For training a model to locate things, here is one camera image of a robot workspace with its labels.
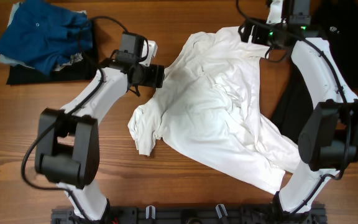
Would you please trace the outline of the white t-shirt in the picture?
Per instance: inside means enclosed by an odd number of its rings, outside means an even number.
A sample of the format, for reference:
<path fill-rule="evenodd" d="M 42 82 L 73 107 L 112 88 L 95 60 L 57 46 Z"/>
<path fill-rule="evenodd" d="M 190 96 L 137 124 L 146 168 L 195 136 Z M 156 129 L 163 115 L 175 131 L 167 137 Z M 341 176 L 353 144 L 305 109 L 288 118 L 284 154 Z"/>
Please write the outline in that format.
<path fill-rule="evenodd" d="M 236 27 L 189 36 L 163 85 L 138 106 L 129 132 L 141 155 L 157 140 L 190 159 L 274 194 L 299 161 L 297 145 L 260 112 L 267 48 Z"/>

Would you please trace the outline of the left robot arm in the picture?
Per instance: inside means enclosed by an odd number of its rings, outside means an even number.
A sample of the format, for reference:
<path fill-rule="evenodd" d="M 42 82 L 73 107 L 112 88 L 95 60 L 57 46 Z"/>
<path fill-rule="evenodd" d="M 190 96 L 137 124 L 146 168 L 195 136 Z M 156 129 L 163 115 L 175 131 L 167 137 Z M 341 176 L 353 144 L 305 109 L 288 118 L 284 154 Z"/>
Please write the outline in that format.
<path fill-rule="evenodd" d="M 62 191 L 72 204 L 68 223 L 108 223 L 109 200 L 95 179 L 100 162 L 99 125 L 115 102 L 139 86 L 160 88 L 163 67 L 152 64 L 156 46 L 147 44 L 139 54 L 118 51 L 98 65 L 88 86 L 59 110 L 47 108 L 39 119 L 35 171 Z"/>

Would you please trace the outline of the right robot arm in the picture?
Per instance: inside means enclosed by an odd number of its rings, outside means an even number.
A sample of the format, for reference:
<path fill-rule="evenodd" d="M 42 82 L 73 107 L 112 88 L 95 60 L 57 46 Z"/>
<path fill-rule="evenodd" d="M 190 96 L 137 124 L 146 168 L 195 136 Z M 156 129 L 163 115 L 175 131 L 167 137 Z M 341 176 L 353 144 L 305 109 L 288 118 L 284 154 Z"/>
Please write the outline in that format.
<path fill-rule="evenodd" d="M 340 180 L 348 165 L 358 162 L 358 97 L 318 31 L 305 25 L 272 26 L 248 17 L 238 32 L 244 42 L 262 37 L 262 45 L 291 47 L 291 60 L 311 97 L 314 110 L 298 138 L 301 161 L 268 206 L 272 220 L 302 220 L 324 186 Z"/>

